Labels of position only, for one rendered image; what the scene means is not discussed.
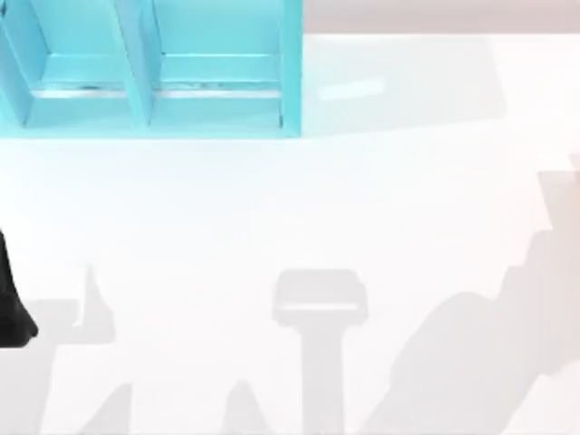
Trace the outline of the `light blue rack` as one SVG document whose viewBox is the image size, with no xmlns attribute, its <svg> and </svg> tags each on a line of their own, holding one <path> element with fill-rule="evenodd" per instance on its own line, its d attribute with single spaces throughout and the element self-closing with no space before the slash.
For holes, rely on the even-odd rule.
<svg viewBox="0 0 580 435">
<path fill-rule="evenodd" d="M 0 139 L 302 132 L 304 0 L 0 0 Z"/>
</svg>

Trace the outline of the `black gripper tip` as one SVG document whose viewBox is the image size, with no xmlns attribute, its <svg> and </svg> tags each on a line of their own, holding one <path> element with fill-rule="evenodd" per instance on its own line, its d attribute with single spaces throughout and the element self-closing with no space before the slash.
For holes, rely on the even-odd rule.
<svg viewBox="0 0 580 435">
<path fill-rule="evenodd" d="M 38 334 L 15 287 L 5 235 L 0 230 L 0 349 L 25 347 Z"/>
</svg>

